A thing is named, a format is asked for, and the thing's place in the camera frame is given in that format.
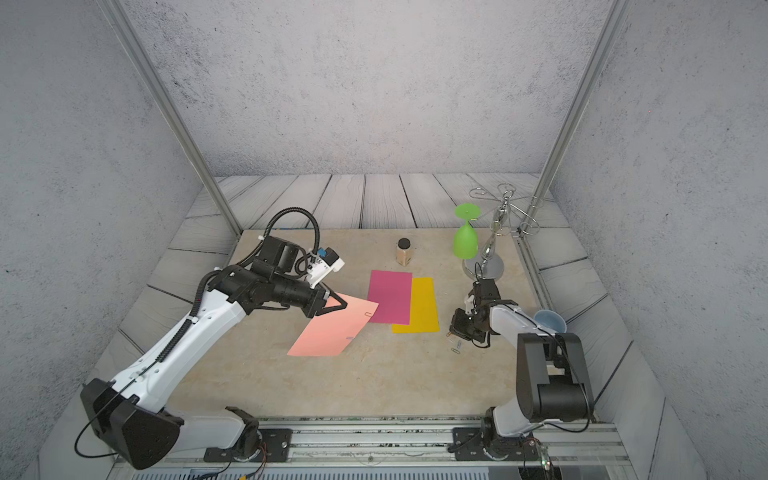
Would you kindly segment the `salmon pink paper sheet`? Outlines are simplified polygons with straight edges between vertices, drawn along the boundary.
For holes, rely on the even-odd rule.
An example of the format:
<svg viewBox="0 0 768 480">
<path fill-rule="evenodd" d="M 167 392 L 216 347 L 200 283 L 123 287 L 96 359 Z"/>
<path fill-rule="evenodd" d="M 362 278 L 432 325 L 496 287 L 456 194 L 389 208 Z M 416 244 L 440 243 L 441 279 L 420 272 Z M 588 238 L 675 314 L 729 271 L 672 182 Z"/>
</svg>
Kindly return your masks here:
<svg viewBox="0 0 768 480">
<path fill-rule="evenodd" d="M 348 302 L 347 308 L 313 317 L 289 349 L 289 356 L 337 356 L 353 341 L 347 341 L 347 336 L 357 337 L 371 320 L 364 312 L 374 314 L 378 304 L 345 294 L 340 296 Z"/>
</svg>

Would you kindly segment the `yellow paper sheet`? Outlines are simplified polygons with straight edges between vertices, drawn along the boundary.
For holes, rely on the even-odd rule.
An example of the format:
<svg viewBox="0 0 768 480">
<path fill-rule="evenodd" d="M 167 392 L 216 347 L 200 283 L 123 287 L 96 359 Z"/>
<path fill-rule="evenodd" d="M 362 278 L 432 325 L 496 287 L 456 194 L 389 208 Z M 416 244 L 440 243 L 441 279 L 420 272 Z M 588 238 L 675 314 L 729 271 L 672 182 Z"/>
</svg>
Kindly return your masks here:
<svg viewBox="0 0 768 480">
<path fill-rule="evenodd" d="M 439 331 L 440 323 L 434 281 L 430 277 L 413 278 L 410 322 L 408 325 L 393 324 L 392 332 L 404 334 L 437 333 Z"/>
</svg>

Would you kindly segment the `magenta paper sheet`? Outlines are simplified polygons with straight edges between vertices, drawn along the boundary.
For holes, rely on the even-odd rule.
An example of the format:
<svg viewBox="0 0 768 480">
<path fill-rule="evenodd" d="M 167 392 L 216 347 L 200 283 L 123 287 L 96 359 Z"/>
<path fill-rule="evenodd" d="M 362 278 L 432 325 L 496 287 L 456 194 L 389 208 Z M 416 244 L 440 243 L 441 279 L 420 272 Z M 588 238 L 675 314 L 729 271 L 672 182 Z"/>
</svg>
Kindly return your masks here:
<svg viewBox="0 0 768 480">
<path fill-rule="evenodd" d="M 410 323 L 412 278 L 412 274 L 408 272 L 371 272 L 367 300 L 378 304 L 371 317 L 371 323 Z"/>
</svg>

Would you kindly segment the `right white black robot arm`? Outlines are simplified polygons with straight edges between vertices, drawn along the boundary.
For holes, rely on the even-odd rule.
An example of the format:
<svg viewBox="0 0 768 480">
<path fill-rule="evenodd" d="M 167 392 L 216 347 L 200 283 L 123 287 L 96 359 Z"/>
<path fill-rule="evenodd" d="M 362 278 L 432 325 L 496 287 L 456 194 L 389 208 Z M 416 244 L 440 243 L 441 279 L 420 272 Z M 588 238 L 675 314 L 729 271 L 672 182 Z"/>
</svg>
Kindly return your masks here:
<svg viewBox="0 0 768 480">
<path fill-rule="evenodd" d="M 567 330 L 562 317 L 550 310 L 530 316 L 511 299 L 501 297 L 496 282 L 474 267 L 472 290 L 465 306 L 455 310 L 449 332 L 480 349 L 500 336 L 516 350 L 515 397 L 491 407 L 477 443 L 492 460 L 513 451 L 526 452 L 533 432 L 551 426 L 565 433 L 583 433 L 594 417 L 594 396 L 580 338 Z"/>
</svg>

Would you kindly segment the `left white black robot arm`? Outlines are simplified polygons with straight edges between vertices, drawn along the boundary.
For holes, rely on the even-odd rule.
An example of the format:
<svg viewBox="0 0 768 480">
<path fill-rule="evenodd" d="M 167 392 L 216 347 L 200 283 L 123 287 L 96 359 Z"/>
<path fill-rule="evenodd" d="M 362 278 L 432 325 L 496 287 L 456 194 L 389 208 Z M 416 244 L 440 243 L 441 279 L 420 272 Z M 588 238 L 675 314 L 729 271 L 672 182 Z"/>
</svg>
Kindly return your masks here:
<svg viewBox="0 0 768 480">
<path fill-rule="evenodd" d="M 113 455 L 136 470 L 197 449 L 219 451 L 227 462 L 267 459 L 259 421 L 244 410 L 229 406 L 220 414 L 185 416 L 166 405 L 198 361 L 252 312 L 295 307 L 312 319 L 347 307 L 323 282 L 344 266 L 335 250 L 321 248 L 319 235 L 309 250 L 272 235 L 277 221 L 291 213 L 306 217 L 319 232 L 308 210 L 279 211 L 249 254 L 201 278 L 190 311 L 150 350 L 111 380 L 95 378 L 83 387 L 84 428 Z"/>
</svg>

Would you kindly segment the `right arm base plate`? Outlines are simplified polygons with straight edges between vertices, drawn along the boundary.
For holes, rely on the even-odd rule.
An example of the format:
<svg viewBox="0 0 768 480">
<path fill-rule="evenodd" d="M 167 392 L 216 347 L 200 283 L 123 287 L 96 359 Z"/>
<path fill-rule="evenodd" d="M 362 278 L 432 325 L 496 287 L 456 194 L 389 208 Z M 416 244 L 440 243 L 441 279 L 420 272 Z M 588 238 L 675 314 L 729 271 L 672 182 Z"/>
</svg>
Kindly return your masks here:
<svg viewBox="0 0 768 480">
<path fill-rule="evenodd" d="M 539 458 L 532 437 L 500 437 L 479 427 L 457 427 L 447 451 L 457 461 L 532 461 Z"/>
</svg>

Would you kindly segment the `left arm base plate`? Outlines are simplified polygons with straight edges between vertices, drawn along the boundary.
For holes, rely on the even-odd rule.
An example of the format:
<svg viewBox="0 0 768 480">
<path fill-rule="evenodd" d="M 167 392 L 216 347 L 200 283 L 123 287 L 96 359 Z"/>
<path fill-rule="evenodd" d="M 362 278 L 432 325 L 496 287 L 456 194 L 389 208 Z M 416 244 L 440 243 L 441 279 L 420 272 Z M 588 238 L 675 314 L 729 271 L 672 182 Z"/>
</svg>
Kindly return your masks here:
<svg viewBox="0 0 768 480">
<path fill-rule="evenodd" d="M 248 430 L 228 449 L 208 448 L 206 463 L 285 463 L 288 461 L 293 431 L 288 428 Z"/>
</svg>

